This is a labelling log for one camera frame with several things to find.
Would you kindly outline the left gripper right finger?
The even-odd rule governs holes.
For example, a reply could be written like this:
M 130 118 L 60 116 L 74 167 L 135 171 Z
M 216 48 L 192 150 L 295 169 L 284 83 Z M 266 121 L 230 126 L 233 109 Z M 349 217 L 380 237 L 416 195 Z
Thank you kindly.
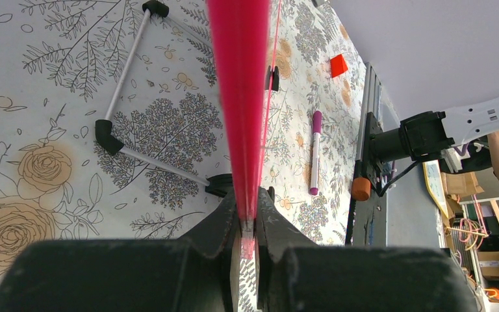
M 439 249 L 322 246 L 259 189 L 257 305 L 262 311 L 477 311 L 463 272 Z

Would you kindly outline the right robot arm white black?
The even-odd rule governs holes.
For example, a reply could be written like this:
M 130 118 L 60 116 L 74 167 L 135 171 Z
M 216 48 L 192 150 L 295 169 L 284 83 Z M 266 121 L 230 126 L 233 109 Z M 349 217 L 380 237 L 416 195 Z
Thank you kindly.
M 441 151 L 460 146 L 499 130 L 499 97 L 444 111 L 427 111 L 402 120 L 383 132 L 374 115 L 366 117 L 364 156 L 377 162 L 411 158 L 424 162 L 440 159 Z

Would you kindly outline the pink framed whiteboard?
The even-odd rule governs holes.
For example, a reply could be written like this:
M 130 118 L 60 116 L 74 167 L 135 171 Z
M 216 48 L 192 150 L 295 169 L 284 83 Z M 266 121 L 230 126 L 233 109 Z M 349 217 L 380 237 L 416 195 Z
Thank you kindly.
M 248 253 L 255 249 L 257 235 L 254 225 L 257 218 L 258 189 L 261 183 L 264 145 L 266 143 L 267 120 L 269 106 L 264 107 L 264 93 L 268 91 L 270 105 L 273 90 L 274 58 L 268 71 L 268 88 L 265 85 L 265 64 L 267 40 L 269 35 L 270 1 L 206 1 L 209 13 L 213 64 L 218 78 L 220 101 L 224 113 L 224 121 L 231 157 L 230 175 L 218 175 L 209 179 L 200 179 L 190 172 L 161 162 L 151 155 L 139 153 L 125 146 L 114 134 L 114 108 L 122 91 L 125 76 L 136 54 L 144 29 L 153 15 L 164 20 L 171 20 L 178 27 L 182 23 L 169 18 L 170 9 L 160 1 L 147 1 L 142 5 L 144 13 L 140 27 L 135 36 L 121 77 L 110 101 L 108 111 L 103 119 L 95 122 L 95 138 L 99 149 L 104 151 L 108 159 L 113 160 L 117 154 L 125 159 L 145 162 L 160 168 L 161 172 L 189 179 L 206 186 L 206 192 L 215 196 L 223 196 L 219 191 L 217 179 L 231 178 L 232 187 L 242 224 L 242 250 Z

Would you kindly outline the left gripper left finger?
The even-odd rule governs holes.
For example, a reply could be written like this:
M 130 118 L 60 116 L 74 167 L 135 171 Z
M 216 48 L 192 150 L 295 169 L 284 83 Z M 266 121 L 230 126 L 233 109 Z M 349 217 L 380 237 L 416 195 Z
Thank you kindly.
M 0 282 L 0 311 L 233 311 L 229 193 L 176 239 L 45 240 Z

